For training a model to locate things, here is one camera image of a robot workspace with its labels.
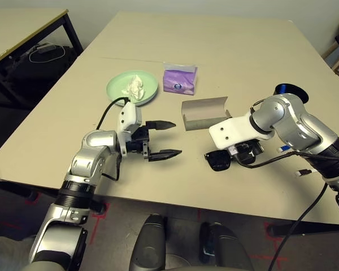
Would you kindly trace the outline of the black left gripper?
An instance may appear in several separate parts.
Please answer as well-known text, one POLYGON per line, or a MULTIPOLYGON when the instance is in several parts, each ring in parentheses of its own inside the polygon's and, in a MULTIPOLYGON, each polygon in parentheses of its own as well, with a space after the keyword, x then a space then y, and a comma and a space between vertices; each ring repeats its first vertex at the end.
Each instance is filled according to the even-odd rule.
POLYGON ((148 161, 162 161, 173 158, 182 153, 181 150, 166 149, 159 152, 149 150, 149 129, 166 130, 175 127, 176 124, 170 121, 155 120, 147 121, 145 126, 139 127, 132 135, 131 140, 127 142, 127 152, 135 152, 142 155, 148 155, 148 161))

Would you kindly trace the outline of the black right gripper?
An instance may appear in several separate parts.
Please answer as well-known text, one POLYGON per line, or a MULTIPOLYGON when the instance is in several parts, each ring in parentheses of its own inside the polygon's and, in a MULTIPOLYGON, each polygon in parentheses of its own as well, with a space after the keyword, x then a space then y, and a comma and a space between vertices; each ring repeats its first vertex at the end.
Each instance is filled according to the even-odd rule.
POLYGON ((237 143, 228 149, 230 155, 243 164, 252 164, 256 157, 263 153, 263 147, 258 140, 237 143))

